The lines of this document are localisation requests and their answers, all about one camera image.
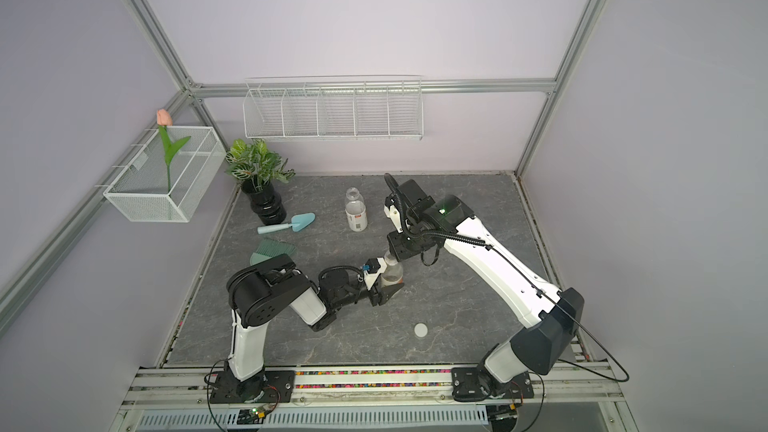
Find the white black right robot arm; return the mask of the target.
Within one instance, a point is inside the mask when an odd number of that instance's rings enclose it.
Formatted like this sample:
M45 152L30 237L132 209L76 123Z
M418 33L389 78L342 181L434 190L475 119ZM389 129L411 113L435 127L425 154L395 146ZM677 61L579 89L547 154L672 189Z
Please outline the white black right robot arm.
M584 298L534 273L508 251L461 199L436 201L413 180L402 184L384 175L390 194L385 215L395 230L389 250L403 262L430 249L444 250L480 276L505 302L522 328L497 344L478 364L475 398L500 396L519 375L548 374L580 326Z

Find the clear bottle red cream label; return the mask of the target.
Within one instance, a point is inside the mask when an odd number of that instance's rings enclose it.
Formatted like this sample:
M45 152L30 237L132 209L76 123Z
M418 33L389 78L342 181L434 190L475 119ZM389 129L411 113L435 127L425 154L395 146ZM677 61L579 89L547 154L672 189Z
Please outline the clear bottle red cream label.
M386 267L380 275L383 285L387 287L401 283L404 275L403 265L391 252L385 253L384 262Z

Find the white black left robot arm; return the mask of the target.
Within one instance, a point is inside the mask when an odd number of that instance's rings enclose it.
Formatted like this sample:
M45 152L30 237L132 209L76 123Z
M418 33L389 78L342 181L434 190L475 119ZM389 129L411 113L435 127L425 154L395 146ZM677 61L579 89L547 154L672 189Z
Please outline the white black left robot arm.
M319 331L347 305L362 299L373 306L385 304L404 286L403 276L403 265L389 253L360 267L328 267L316 280L299 270L287 254L235 273L226 284L233 321L226 369L240 384L262 374L268 325L283 310L293 310L308 327Z

